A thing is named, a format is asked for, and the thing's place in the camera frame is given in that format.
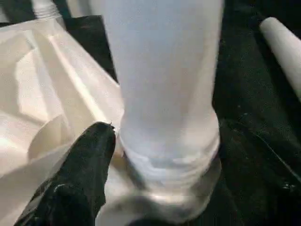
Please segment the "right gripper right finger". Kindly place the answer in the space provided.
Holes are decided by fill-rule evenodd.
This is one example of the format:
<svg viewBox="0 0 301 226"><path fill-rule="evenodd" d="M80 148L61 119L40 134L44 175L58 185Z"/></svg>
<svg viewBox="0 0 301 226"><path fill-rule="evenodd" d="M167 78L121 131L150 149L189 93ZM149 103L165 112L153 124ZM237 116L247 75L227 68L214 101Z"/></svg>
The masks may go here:
<svg viewBox="0 0 301 226"><path fill-rule="evenodd" d="M301 176L246 126L220 123L221 179L214 202L219 226L298 226Z"/></svg>

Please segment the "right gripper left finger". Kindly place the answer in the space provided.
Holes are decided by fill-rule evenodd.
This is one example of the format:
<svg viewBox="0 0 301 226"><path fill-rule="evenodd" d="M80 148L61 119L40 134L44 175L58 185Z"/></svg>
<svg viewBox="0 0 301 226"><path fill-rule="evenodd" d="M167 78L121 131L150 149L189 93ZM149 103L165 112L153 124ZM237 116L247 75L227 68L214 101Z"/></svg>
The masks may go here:
<svg viewBox="0 0 301 226"><path fill-rule="evenodd" d="M36 189L16 226L93 226L105 204L104 185L115 150L114 127L88 127Z"/></svg>

